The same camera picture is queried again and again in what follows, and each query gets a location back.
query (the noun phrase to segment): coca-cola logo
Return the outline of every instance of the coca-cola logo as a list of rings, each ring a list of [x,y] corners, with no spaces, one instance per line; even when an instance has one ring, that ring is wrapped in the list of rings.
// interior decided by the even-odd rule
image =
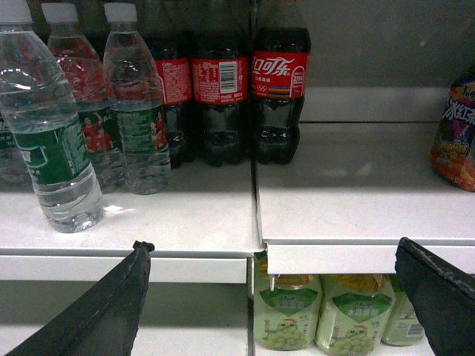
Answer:
[[[285,59],[282,57],[259,59],[254,57],[252,61],[252,72],[263,76],[289,76],[289,64],[294,59]]]

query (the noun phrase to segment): water bottle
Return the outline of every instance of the water bottle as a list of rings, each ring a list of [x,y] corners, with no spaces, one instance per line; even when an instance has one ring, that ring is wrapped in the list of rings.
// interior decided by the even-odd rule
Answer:
[[[78,26],[73,4],[42,4],[51,26],[47,46],[68,78],[78,107],[89,158],[102,192],[114,191],[122,182],[117,122],[109,110],[108,89],[102,63]]]
[[[105,4],[111,25],[104,53],[112,115],[119,124],[125,184],[135,194],[155,194],[168,186],[170,156],[160,79],[137,32],[133,4]]]
[[[0,0],[0,110],[49,223],[77,232],[103,216],[66,75],[32,31],[26,0]]]
[[[20,150],[15,146],[8,125],[0,115],[0,187],[23,188],[31,186],[30,182]]]

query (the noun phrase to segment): white shelf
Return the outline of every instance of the white shelf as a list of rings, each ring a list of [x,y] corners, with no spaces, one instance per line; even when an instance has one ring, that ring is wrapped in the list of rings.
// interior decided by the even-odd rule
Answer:
[[[0,280],[98,280],[145,240],[155,245],[153,282],[245,283],[246,258],[262,250],[249,161],[184,164],[162,193],[104,201],[98,225],[60,234],[33,193],[0,194]]]
[[[268,350],[261,345],[255,345],[255,356],[287,356],[289,352]],[[327,356],[328,354],[320,350],[314,343],[305,349],[292,351],[292,356]],[[371,356],[434,356],[429,342],[426,338],[416,345],[411,346],[388,346],[383,343],[375,350]]]
[[[270,274],[391,273],[401,237],[475,273],[475,195],[430,169],[437,123],[308,123],[287,166],[258,166]]]
[[[92,283],[0,282],[0,355],[39,330]],[[245,356],[244,285],[152,283],[132,355]]]

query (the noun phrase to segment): beverage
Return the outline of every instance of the beverage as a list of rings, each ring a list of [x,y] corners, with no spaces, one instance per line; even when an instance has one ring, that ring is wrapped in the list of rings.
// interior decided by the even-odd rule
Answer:
[[[194,38],[194,98],[209,165],[238,164],[246,150],[248,49],[224,0],[211,0]]]
[[[365,356],[379,347],[394,305],[383,274],[326,274],[315,343],[332,356]]]
[[[0,115],[0,187],[4,189],[30,186],[30,176],[22,154],[15,146],[7,123]]]
[[[111,24],[104,69],[112,115],[119,125],[125,184],[135,194],[155,194],[168,186],[170,176],[160,78],[137,32],[135,6],[104,6]]]
[[[78,0],[82,33],[97,52],[99,59],[104,59],[105,43],[107,42],[108,26],[104,14],[102,0]]]
[[[263,164],[285,165],[297,151],[311,47],[303,23],[295,1],[277,0],[254,40],[252,146]]]
[[[79,31],[73,4],[43,4],[51,26],[47,46],[68,78],[78,107],[89,158],[102,192],[122,183],[117,122],[109,110],[108,89],[102,63],[91,43]]]
[[[466,191],[475,191],[475,66],[458,78],[430,150],[434,171]]]
[[[395,346],[409,346],[424,337],[424,328],[417,320],[416,312],[395,274],[390,275],[396,295],[396,303],[384,328],[382,340]]]
[[[256,254],[254,339],[268,349],[298,350],[313,342],[322,292],[313,274],[278,275],[270,290],[266,252]]]
[[[26,1],[1,0],[0,109],[48,222],[77,232],[103,216],[68,80],[31,29]]]
[[[191,74],[188,46],[182,33],[166,12],[163,1],[152,0],[144,6],[141,34],[155,59],[160,76],[165,112],[166,134],[172,168],[191,162]]]

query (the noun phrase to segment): coca-cola bottle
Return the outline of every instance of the coca-cola bottle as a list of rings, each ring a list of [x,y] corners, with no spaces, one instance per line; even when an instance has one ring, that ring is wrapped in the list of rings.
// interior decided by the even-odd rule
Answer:
[[[163,0],[147,1],[143,11],[140,34],[160,76],[171,167],[179,168],[194,159],[189,147],[193,92],[188,46]]]
[[[285,165],[300,139],[310,35],[296,0],[276,0],[255,36],[252,143],[258,162]]]
[[[238,164],[245,153],[248,46],[226,0],[210,0],[194,35],[194,97],[209,165]]]
[[[107,19],[104,13],[103,0],[78,0],[79,22],[81,31],[102,61],[105,43],[109,34]]]

